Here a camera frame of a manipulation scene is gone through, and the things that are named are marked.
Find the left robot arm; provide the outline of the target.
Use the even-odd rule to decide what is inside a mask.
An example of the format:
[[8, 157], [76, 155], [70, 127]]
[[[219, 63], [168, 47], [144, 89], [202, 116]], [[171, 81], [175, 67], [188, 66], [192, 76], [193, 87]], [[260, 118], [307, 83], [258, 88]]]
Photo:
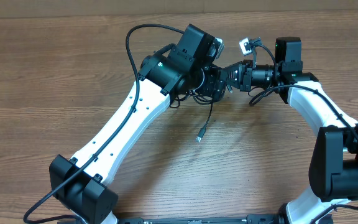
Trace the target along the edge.
[[218, 101], [222, 88], [208, 86], [222, 39], [190, 24], [178, 43], [144, 58], [134, 69], [135, 82], [122, 105], [99, 133], [69, 159], [57, 155], [49, 166], [53, 196], [74, 223], [117, 223], [112, 209], [118, 196], [109, 190], [117, 170], [133, 145], [155, 118], [182, 95], [201, 92]]

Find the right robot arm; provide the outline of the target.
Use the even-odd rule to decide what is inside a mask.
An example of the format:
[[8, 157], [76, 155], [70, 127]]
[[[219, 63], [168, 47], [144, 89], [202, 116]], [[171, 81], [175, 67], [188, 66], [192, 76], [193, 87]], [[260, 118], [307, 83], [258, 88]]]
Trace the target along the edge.
[[300, 38], [278, 37], [270, 56], [273, 65], [243, 60], [223, 68], [220, 76], [229, 88], [246, 92], [261, 88], [250, 105], [278, 93], [316, 136], [309, 186], [279, 209], [274, 223], [332, 223], [331, 211], [358, 210], [358, 206], [350, 205], [358, 200], [358, 121], [329, 98], [312, 73], [303, 72]]

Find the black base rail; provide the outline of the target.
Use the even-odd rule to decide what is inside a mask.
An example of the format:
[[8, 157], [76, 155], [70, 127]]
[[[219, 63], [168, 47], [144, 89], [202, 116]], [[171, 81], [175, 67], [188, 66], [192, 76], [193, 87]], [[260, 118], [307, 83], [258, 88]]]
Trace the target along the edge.
[[118, 224], [283, 224], [280, 215], [250, 214], [246, 217], [215, 217], [215, 218], [121, 218]]

